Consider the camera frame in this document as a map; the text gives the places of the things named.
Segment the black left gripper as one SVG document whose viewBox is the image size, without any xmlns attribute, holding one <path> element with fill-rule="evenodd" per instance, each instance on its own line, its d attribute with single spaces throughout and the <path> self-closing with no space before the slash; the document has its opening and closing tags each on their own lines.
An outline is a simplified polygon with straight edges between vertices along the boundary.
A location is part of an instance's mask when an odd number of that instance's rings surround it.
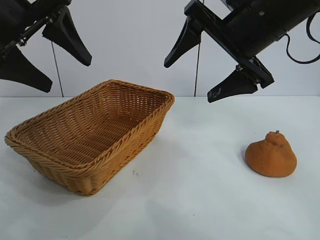
<svg viewBox="0 0 320 240">
<path fill-rule="evenodd" d="M 82 42 L 68 6 L 70 0 L 2 0 L 0 2 L 0 79 L 49 93 L 53 82 L 17 48 L 42 27 L 42 36 L 85 66 L 92 55 Z"/>
</svg>

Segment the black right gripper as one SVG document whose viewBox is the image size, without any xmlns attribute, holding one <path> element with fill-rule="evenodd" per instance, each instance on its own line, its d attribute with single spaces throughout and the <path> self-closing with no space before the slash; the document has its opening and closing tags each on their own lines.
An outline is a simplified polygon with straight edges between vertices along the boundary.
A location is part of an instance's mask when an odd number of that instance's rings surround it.
<svg viewBox="0 0 320 240">
<path fill-rule="evenodd" d="M 253 94 L 257 84 L 266 88 L 274 82 L 272 74 L 257 55 L 320 9 L 318 0 L 240 1 L 224 19 L 199 0 L 184 8 L 188 16 L 181 33 L 164 59 L 171 67 L 181 56 L 201 43 L 202 31 L 214 39 L 242 68 L 207 93 L 207 101 Z"/>
</svg>

